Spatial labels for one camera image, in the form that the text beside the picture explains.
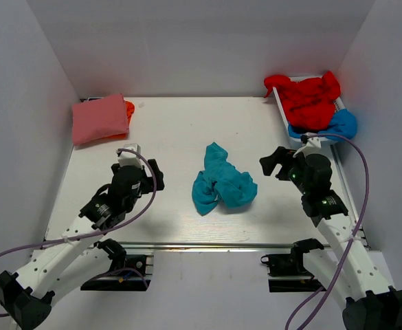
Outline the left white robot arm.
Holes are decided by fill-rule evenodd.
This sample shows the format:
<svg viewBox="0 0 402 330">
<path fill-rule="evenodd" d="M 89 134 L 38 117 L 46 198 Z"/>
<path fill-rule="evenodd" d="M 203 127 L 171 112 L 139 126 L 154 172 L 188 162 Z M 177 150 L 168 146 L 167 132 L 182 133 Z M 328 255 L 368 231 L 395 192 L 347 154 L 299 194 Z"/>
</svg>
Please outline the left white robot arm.
<svg viewBox="0 0 402 330">
<path fill-rule="evenodd" d="M 0 273 L 0 305 L 20 329 L 35 329 L 54 305 L 83 283 L 109 270 L 121 271 L 126 251 L 107 234 L 126 223 L 137 200 L 164 189 L 155 159 L 120 158 L 112 181 L 80 209 L 63 235 L 42 243 L 43 251 L 16 271 Z"/>
</svg>

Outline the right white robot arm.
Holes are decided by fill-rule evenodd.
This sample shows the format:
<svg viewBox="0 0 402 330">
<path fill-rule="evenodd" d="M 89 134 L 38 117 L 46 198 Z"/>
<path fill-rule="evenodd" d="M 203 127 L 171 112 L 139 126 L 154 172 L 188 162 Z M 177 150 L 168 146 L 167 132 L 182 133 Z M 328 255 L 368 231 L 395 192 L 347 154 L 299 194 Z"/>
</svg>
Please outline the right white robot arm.
<svg viewBox="0 0 402 330">
<path fill-rule="evenodd" d="M 260 165 L 266 176 L 279 166 L 276 178 L 301 192 L 305 214 L 337 257 L 333 262 L 317 239 L 298 241 L 290 253 L 297 270 L 314 275 L 336 300 L 345 328 L 402 329 L 402 289 L 380 273 L 354 233 L 347 207 L 331 188 L 330 160 L 279 146 Z"/>
</svg>

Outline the teal t-shirt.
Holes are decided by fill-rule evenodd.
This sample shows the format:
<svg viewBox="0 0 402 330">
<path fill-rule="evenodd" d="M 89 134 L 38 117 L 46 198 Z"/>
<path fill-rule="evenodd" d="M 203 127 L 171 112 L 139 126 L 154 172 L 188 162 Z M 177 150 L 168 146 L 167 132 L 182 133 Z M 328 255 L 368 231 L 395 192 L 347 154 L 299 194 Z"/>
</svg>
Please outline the teal t-shirt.
<svg viewBox="0 0 402 330">
<path fill-rule="evenodd" d="M 242 208 L 256 198 L 258 185 L 248 172 L 240 172 L 228 162 L 228 152 L 213 142 L 205 149 L 204 169 L 192 185 L 197 212 L 205 216 L 220 202 L 227 208 Z"/>
</svg>

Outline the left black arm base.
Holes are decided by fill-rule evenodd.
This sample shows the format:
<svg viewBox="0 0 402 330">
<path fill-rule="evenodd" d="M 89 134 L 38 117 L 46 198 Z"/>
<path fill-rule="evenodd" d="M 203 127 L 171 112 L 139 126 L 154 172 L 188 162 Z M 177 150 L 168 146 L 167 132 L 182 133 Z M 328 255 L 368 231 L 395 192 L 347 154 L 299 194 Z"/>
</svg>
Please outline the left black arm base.
<svg viewBox="0 0 402 330">
<path fill-rule="evenodd" d="M 146 292 L 153 275 L 153 255 L 128 252 L 113 239 L 93 247 L 109 261 L 108 268 L 85 282 L 81 291 Z"/>
</svg>

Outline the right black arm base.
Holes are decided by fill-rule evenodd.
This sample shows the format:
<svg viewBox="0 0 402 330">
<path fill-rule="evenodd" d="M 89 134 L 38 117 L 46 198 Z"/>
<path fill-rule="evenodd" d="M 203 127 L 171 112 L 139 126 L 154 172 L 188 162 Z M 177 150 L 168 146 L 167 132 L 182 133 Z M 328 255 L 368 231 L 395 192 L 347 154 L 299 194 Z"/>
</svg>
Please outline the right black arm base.
<svg viewBox="0 0 402 330">
<path fill-rule="evenodd" d="M 268 269 L 270 293 L 316 292 L 322 285 L 304 267 L 303 256 L 312 250 L 324 250 L 317 239 L 296 241 L 289 253 L 266 254 L 260 262 Z"/>
</svg>

